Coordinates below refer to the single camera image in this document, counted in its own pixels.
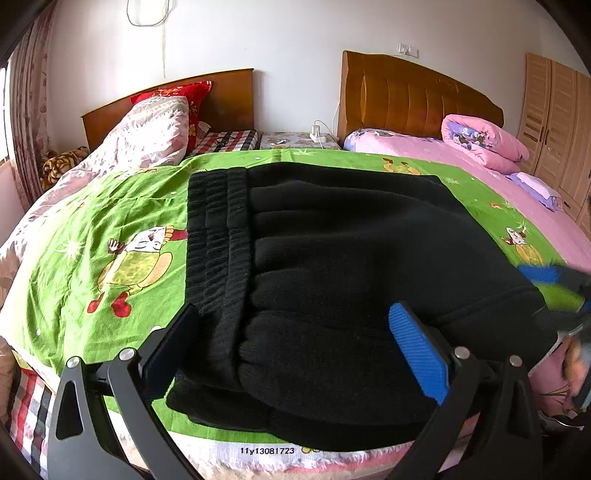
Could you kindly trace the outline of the right hand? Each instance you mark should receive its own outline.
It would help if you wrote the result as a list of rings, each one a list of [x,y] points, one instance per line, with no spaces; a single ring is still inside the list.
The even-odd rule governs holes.
[[[588,366],[583,360],[581,342],[577,337],[570,337],[562,363],[562,375],[568,382],[572,395],[581,390],[587,376]]]

